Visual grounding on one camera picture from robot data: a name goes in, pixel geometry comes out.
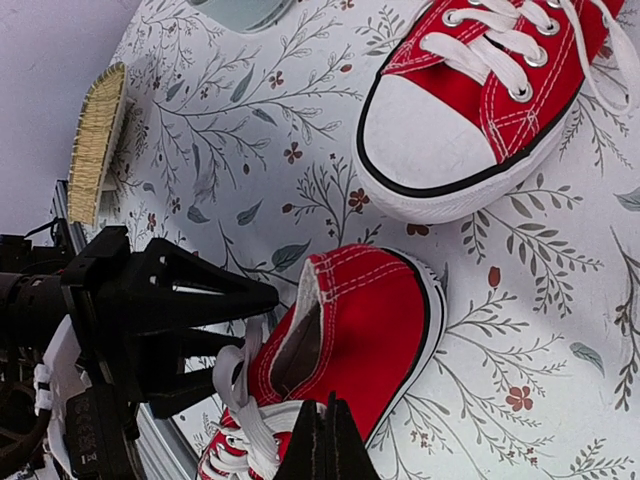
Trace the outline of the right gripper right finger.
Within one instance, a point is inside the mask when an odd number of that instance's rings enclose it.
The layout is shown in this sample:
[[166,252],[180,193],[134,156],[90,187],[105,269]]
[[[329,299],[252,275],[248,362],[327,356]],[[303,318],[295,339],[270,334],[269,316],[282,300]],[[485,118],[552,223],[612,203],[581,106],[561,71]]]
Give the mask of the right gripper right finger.
[[325,478],[379,480],[348,403],[332,392],[325,414]]

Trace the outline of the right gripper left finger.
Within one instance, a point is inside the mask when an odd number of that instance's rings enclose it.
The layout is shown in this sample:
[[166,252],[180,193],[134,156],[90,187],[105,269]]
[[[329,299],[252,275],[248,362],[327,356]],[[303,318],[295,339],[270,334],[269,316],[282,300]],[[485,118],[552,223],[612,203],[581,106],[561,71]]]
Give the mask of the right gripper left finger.
[[326,423],[315,401],[306,400],[292,432],[275,480],[326,478]]

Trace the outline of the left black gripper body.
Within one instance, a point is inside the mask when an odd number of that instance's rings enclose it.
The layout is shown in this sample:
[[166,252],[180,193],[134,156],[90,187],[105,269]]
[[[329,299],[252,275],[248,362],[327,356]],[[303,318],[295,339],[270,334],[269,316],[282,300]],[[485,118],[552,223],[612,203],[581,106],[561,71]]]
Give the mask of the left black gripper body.
[[104,228],[64,269],[62,293],[81,348],[79,364],[94,386],[108,385],[125,438],[139,438],[137,413],[146,401],[148,343],[127,330],[134,323],[127,269],[134,265],[128,230]]

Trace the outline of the red sneaker with laces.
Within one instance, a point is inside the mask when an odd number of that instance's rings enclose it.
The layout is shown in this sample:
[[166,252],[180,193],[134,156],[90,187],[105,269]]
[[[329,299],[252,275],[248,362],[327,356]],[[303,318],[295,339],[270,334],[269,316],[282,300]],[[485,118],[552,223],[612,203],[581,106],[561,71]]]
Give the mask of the red sneaker with laces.
[[448,223],[525,180],[560,141],[580,90],[613,116],[639,106],[619,1],[429,1],[393,39],[358,119],[360,182],[386,214]]

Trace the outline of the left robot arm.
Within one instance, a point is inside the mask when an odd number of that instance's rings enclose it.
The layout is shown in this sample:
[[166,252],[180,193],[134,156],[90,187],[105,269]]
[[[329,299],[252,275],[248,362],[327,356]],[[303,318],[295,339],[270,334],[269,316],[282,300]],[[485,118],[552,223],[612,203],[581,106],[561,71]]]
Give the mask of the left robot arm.
[[272,311],[277,290],[155,238],[131,248],[122,226],[103,229],[79,254],[1,240],[1,411],[35,428],[35,395],[22,371],[39,361],[64,319],[91,381],[125,405],[168,419],[214,393],[209,370],[187,371],[239,339],[212,327]]

